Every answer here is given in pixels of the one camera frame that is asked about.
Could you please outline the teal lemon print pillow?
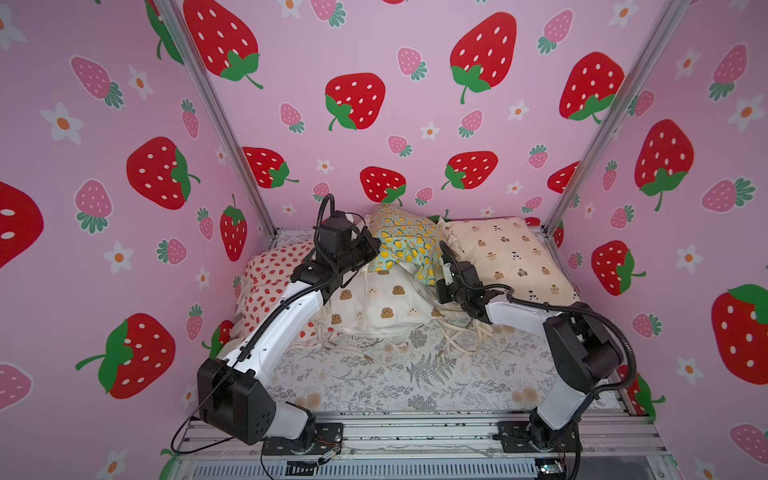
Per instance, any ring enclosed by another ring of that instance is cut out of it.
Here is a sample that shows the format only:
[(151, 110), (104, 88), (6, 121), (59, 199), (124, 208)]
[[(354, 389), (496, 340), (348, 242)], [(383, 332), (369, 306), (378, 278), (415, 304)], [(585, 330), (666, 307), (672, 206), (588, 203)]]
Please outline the teal lemon print pillow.
[(425, 285), (435, 285), (443, 278), (440, 243), (447, 242), (447, 238), (433, 221), (399, 207), (380, 205), (369, 226), (381, 242), (378, 256), (369, 263), (369, 272), (400, 266)]

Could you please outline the cream animal print pillow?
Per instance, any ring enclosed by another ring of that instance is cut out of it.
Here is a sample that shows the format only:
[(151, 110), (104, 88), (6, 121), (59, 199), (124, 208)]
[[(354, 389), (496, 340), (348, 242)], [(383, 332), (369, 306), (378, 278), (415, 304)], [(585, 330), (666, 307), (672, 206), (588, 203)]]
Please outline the cream animal print pillow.
[(570, 305), (580, 300), (523, 219), (441, 220), (438, 226), (457, 259), (470, 262), (483, 284), (508, 285), (516, 298), (539, 303)]

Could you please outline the white cookie print pillow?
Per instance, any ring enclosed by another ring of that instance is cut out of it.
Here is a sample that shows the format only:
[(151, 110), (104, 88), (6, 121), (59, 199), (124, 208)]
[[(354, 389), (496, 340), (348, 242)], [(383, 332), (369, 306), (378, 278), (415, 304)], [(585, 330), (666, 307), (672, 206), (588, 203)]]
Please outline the white cookie print pillow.
[(393, 339), (443, 316), (434, 290), (399, 266), (359, 273), (317, 315), (331, 335)]

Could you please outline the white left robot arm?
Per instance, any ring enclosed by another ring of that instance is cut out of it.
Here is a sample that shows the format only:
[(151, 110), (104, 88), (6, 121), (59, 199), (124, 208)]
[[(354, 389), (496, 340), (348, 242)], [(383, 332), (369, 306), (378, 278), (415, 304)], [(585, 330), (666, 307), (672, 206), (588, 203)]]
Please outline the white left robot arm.
[(344, 276), (379, 254), (380, 241), (354, 220), (353, 214), (338, 210), (320, 217), (313, 250), (294, 269), (269, 316), (224, 358), (208, 359), (198, 369), (195, 417), (247, 445), (278, 439), (295, 451), (314, 446), (315, 415), (277, 403), (267, 384), (295, 337), (342, 288)]

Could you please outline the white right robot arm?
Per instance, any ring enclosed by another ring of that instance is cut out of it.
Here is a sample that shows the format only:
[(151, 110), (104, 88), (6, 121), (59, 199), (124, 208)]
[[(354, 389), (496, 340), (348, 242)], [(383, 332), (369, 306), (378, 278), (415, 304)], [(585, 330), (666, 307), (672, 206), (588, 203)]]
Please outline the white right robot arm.
[(578, 423), (591, 403), (607, 391), (629, 386), (637, 374), (634, 350), (626, 335), (587, 304), (567, 306), (517, 298), (505, 284), (483, 284), (475, 267), (460, 261), (439, 243), (444, 278), (438, 301), (455, 303), (472, 319), (527, 331), (544, 338), (558, 378), (534, 408), (527, 427), (509, 436), (541, 452), (578, 437)]

